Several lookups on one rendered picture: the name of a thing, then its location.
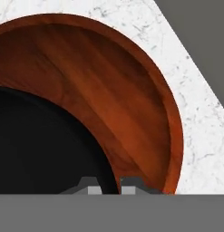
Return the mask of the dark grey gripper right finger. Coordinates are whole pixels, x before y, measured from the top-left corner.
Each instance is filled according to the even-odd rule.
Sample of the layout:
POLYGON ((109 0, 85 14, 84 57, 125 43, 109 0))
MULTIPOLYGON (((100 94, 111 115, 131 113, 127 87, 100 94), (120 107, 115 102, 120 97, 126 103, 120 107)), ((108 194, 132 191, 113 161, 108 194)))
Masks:
POLYGON ((159 189, 148 187, 142 178, 140 177, 122 177, 121 178, 121 188, 123 190, 134 189, 135 195, 140 194, 152 194, 152 195, 160 195, 162 191, 159 189))

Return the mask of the black bowl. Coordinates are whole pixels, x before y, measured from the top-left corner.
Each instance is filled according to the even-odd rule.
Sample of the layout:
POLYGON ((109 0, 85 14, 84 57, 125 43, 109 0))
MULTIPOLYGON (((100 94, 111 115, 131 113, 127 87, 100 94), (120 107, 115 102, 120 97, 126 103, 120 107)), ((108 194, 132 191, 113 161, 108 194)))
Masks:
POLYGON ((89 130, 50 101, 0 87, 0 194, 74 193, 93 183, 118 192, 89 130))

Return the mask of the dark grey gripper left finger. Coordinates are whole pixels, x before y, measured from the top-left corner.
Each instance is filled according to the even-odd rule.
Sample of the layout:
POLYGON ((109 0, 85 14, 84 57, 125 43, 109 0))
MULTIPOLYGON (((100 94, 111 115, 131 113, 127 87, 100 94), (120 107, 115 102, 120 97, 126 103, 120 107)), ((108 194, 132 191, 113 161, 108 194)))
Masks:
POLYGON ((84 195, 101 195, 102 189, 96 177, 83 177, 77 186, 69 188, 64 194, 84 194, 84 195))

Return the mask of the brown wooden bowl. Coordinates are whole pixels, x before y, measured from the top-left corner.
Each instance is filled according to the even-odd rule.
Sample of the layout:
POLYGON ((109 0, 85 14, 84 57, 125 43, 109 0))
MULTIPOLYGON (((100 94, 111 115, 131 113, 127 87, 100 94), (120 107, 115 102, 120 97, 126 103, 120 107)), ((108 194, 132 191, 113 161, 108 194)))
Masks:
POLYGON ((0 24, 0 86, 43 97, 78 118, 117 179, 139 176, 175 193, 183 158, 179 109, 154 61, 122 33, 75 14, 0 24))

